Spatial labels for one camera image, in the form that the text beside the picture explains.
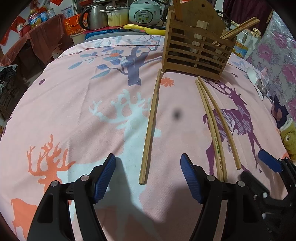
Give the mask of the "green towel toy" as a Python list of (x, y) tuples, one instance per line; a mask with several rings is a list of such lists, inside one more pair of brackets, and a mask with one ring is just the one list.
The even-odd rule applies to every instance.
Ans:
[(295, 122), (292, 118), (288, 118), (285, 124), (280, 128), (280, 136), (283, 145), (289, 154), (290, 159), (296, 161), (296, 130)]

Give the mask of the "dark purple cloth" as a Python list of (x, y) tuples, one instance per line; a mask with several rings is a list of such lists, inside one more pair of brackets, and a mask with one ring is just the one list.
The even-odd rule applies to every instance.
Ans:
[(280, 104), (278, 97), (275, 95), (273, 98), (273, 106), (271, 114), (276, 121), (277, 128), (281, 128), (287, 121), (288, 111), (284, 105)]

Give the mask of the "wooden chopstick bundle left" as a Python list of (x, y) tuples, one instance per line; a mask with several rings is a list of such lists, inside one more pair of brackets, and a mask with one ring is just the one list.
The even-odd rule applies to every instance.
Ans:
[(216, 162), (216, 169), (217, 169), (217, 176), (220, 181), (227, 182), (227, 170), (226, 170), (226, 163), (225, 163), (225, 155), (222, 146), (222, 141), (220, 137), (220, 132), (217, 126), (217, 121), (215, 118), (215, 114), (213, 113), (212, 107), (208, 101), (207, 93), (205, 87), (203, 87), (203, 81), (201, 77), (198, 76), (196, 80), (196, 85), (201, 96), (201, 100), (207, 115), (209, 130), (212, 137), (212, 143), (215, 153), (215, 162)]

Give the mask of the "metal spoon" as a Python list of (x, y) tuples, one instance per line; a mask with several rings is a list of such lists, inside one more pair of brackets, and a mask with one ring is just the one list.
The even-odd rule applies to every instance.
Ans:
[(264, 87), (263, 82), (260, 78), (257, 80), (256, 86), (260, 92), (260, 99), (263, 100), (264, 97), (268, 98), (267, 89)]

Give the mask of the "pink deer tablecloth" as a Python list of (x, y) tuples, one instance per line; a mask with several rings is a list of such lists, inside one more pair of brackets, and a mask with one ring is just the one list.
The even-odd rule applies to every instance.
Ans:
[(201, 206), (180, 168), (188, 154), (215, 174), (207, 117), (194, 76), (161, 79), (147, 184), (138, 183), (163, 38), (79, 44), (50, 63), (24, 93), (1, 138), (1, 214), (26, 240), (52, 181), (77, 180), (108, 154), (116, 170), (96, 205), (108, 240), (188, 240)]

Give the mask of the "wooden chair with clothes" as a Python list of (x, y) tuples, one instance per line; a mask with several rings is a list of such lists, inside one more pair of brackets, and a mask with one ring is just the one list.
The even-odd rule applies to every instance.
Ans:
[(17, 94), (28, 89), (25, 80), (18, 72), (18, 65), (1, 66), (1, 118), (5, 121), (9, 113), (10, 102)]

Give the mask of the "wooden chopstick holder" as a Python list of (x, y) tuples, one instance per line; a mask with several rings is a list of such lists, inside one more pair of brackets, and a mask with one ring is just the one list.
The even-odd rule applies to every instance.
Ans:
[(182, 22), (176, 20), (174, 6), (168, 12), (163, 72), (217, 81), (226, 67), (236, 39), (221, 38), (226, 26), (208, 1), (187, 1), (182, 3), (182, 11)]

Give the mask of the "wooden chopstick bundle right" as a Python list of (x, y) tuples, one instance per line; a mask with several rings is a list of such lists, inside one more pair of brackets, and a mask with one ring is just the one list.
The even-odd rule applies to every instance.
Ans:
[(156, 78), (156, 83), (154, 86), (154, 92), (152, 95), (152, 101), (151, 101), (151, 109), (149, 112), (149, 120), (147, 123), (147, 132), (145, 136), (145, 142), (144, 142), (144, 150), (142, 154), (142, 163), (140, 168), (140, 174), (139, 174), (139, 181), (138, 183), (140, 185), (145, 185), (147, 183), (147, 178), (149, 174), (149, 164), (150, 164), (150, 152), (151, 152), (151, 144), (152, 144), (152, 135), (153, 135), (153, 129), (154, 129), (154, 118), (156, 116), (157, 112), (157, 104), (158, 104), (158, 96), (159, 96), (159, 88), (161, 85), (161, 79), (163, 76), (162, 69), (158, 70), (158, 75)]

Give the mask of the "red cloth covered table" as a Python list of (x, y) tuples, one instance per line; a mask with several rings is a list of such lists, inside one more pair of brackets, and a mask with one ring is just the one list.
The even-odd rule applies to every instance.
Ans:
[(64, 15), (58, 14), (24, 34), (1, 58), (1, 66), (16, 64), (25, 76), (35, 68), (45, 67), (52, 61), (56, 48), (65, 51), (73, 45), (64, 20)]

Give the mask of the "yellow rice paddle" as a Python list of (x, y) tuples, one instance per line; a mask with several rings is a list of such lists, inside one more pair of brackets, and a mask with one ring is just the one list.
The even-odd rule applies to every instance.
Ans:
[(147, 33), (149, 35), (160, 35), (160, 36), (166, 35), (165, 30), (152, 29), (152, 28), (147, 28), (145, 26), (135, 25), (135, 24), (127, 24), (127, 25), (124, 25), (123, 28), (144, 31), (145, 33)]

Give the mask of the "steel kettle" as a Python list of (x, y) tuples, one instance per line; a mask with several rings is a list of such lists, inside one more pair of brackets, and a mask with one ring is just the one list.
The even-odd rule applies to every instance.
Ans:
[[(87, 14), (87, 25), (84, 25), (83, 19)], [(102, 4), (92, 5), (84, 9), (79, 17), (79, 25), (85, 30), (98, 30), (108, 26), (106, 7)]]

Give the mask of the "white rice cooker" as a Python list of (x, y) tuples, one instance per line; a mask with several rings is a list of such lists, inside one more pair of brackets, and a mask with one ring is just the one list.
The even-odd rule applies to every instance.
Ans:
[(128, 16), (135, 25), (156, 25), (161, 20), (162, 7), (156, 1), (134, 1), (129, 7)]

